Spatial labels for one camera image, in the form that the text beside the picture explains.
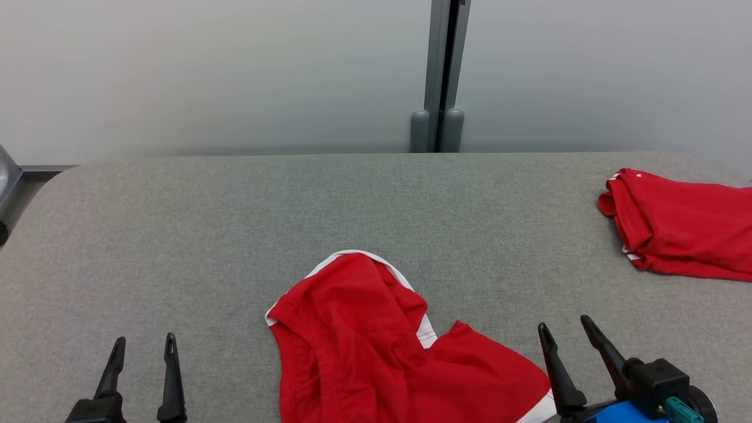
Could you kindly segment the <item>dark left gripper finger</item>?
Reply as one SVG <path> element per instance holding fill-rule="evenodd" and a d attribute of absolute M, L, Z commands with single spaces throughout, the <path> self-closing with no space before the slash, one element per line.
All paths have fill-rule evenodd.
<path fill-rule="evenodd" d="M 186 401 L 179 352 L 176 337 L 173 333 L 167 333 L 164 347 L 166 376 L 164 377 L 162 404 L 157 410 L 157 420 L 159 423 L 186 423 Z"/>
<path fill-rule="evenodd" d="M 125 363 L 125 351 L 126 338 L 118 337 L 111 349 L 107 364 L 94 394 L 95 400 L 119 394 L 117 385 Z"/>

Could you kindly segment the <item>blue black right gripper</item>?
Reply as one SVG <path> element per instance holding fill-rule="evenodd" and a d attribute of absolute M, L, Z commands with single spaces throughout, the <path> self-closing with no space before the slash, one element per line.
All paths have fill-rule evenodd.
<path fill-rule="evenodd" d="M 603 402 L 586 408 L 585 394 L 572 382 L 566 367 L 559 358 L 558 345 L 547 324 L 540 323 L 538 324 L 538 337 L 556 412 L 559 415 L 567 415 L 560 416 L 558 423 L 668 423 L 668 418 L 648 418 L 631 402 L 625 401 L 629 394 L 629 379 L 623 372 L 626 359 L 590 316 L 580 316 L 580 323 L 609 372 L 615 389 L 613 391 L 615 398 L 624 402 Z"/>

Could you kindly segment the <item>red shorts with white trim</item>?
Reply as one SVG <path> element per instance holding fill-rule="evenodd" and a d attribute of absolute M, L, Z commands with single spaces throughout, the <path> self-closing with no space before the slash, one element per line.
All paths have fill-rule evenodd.
<path fill-rule="evenodd" d="M 280 354 L 282 423 L 545 423 L 556 414 L 535 363 L 456 321 L 435 332 L 405 276 L 339 251 L 265 319 Z"/>

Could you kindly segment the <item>grey partition post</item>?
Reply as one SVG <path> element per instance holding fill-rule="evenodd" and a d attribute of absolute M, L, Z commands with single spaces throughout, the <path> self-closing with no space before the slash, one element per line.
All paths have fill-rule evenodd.
<path fill-rule="evenodd" d="M 425 96 L 431 116 L 428 153 L 441 153 L 442 117 L 456 99 L 472 0 L 431 0 Z"/>

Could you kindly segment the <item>red white basketball jersey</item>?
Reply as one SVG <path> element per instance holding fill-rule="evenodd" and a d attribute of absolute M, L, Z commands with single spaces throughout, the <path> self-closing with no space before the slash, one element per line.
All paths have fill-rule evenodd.
<path fill-rule="evenodd" d="M 598 207 L 639 270 L 752 283 L 752 186 L 625 168 L 607 180 Z"/>

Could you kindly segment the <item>grey cylindrical post foot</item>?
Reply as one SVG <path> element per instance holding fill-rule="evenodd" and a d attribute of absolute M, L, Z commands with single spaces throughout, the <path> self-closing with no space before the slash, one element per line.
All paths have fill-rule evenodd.
<path fill-rule="evenodd" d="M 416 110 L 410 116 L 410 152 L 428 153 L 431 116 L 427 110 Z"/>
<path fill-rule="evenodd" d="M 459 108 L 451 108 L 444 112 L 439 140 L 439 151 L 441 153 L 459 152 L 464 119 L 465 114 Z"/>

